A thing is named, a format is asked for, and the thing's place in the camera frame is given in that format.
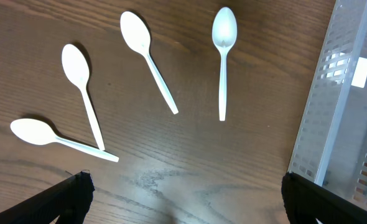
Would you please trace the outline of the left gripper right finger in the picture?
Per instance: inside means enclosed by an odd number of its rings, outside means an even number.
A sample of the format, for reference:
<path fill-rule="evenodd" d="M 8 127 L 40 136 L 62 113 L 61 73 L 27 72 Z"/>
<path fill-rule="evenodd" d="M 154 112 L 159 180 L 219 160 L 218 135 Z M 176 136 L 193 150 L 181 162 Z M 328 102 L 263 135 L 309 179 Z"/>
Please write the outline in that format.
<path fill-rule="evenodd" d="M 281 193 L 291 224 L 367 224 L 366 210 L 296 173 L 283 176 Z"/>

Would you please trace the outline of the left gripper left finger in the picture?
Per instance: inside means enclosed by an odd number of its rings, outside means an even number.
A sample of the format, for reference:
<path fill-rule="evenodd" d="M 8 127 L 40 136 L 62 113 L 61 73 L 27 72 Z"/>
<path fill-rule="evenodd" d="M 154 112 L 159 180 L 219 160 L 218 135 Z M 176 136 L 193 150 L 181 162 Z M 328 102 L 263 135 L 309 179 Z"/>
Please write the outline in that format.
<path fill-rule="evenodd" d="M 79 172 L 0 213 L 0 223 L 83 223 L 93 201 L 91 175 Z"/>

